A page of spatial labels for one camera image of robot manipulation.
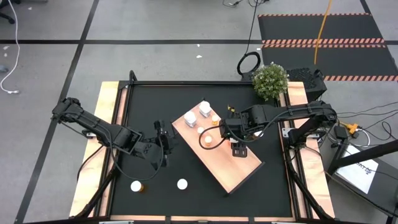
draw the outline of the potted plant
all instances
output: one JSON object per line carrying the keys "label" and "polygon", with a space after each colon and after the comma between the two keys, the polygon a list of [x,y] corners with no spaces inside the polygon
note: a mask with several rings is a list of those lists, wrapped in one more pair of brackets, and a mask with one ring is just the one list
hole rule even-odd
{"label": "potted plant", "polygon": [[270,65],[261,66],[253,76],[254,90],[264,100],[279,99],[279,94],[287,90],[289,75],[280,65],[271,62]]}

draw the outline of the hazard tape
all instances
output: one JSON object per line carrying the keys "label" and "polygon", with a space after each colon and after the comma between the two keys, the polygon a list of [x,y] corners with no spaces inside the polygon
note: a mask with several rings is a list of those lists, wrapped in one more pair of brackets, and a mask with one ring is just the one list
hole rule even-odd
{"label": "hazard tape", "polygon": [[[312,14],[260,14],[258,17],[263,16],[324,16],[325,14],[321,13],[312,13]],[[360,12],[360,13],[331,13],[328,16],[372,16],[370,13],[367,12]]]}
{"label": "hazard tape", "polygon": [[[263,44],[317,44],[317,39],[273,39]],[[319,39],[319,44],[383,44],[383,38]]]}
{"label": "hazard tape", "polygon": [[[261,48],[314,48],[316,44],[264,44]],[[384,44],[319,44],[319,48],[386,48]]]}
{"label": "hazard tape", "polygon": [[327,75],[325,81],[398,81],[398,75]]}

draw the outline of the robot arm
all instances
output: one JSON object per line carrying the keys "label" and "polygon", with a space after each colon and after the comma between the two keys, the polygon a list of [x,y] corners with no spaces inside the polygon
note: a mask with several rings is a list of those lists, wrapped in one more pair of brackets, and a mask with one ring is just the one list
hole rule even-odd
{"label": "robot arm", "polygon": [[336,112],[323,101],[278,108],[254,105],[240,113],[232,110],[230,118],[220,121],[220,134],[222,138],[232,140],[233,156],[246,157],[246,143],[255,141],[257,136],[261,137],[271,124],[302,118],[309,119],[301,127],[287,133],[288,146],[304,147],[310,134],[320,127],[332,127],[337,121]]}
{"label": "robot arm", "polygon": [[[163,121],[154,123],[157,137],[144,139],[142,133],[118,124],[109,124],[95,115],[85,111],[78,99],[66,98],[52,110],[52,119],[58,123],[77,123],[96,134],[100,144],[117,149],[121,152],[148,160],[154,169],[167,165],[167,155],[173,148],[171,137],[164,131]],[[160,164],[159,152],[164,152],[163,163]]]}

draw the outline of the orange cable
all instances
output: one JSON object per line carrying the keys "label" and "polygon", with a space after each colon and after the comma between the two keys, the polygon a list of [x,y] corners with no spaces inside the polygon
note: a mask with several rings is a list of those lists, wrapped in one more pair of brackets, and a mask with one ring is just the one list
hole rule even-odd
{"label": "orange cable", "polygon": [[313,58],[313,64],[314,64],[314,65],[317,64],[319,40],[320,40],[321,35],[322,35],[323,26],[325,25],[326,18],[328,17],[328,14],[329,14],[329,9],[330,9],[330,6],[331,6],[331,1],[332,1],[332,0],[329,0],[328,9],[326,10],[325,15],[323,16],[322,26],[321,26],[321,29],[319,30],[318,40],[317,40],[317,46],[315,47],[315,56],[314,56],[314,58]]}

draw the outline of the white paper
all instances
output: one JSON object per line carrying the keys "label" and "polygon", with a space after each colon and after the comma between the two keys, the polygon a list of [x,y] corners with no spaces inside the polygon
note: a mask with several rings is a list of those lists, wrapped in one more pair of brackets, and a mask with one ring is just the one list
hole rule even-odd
{"label": "white paper", "polygon": [[[354,146],[348,146],[343,157],[350,156],[350,154],[356,154],[357,152],[359,152],[357,148]],[[372,170],[377,170],[378,165],[379,164],[374,160],[368,160],[339,168],[336,173],[367,194],[375,175],[375,172]]]}

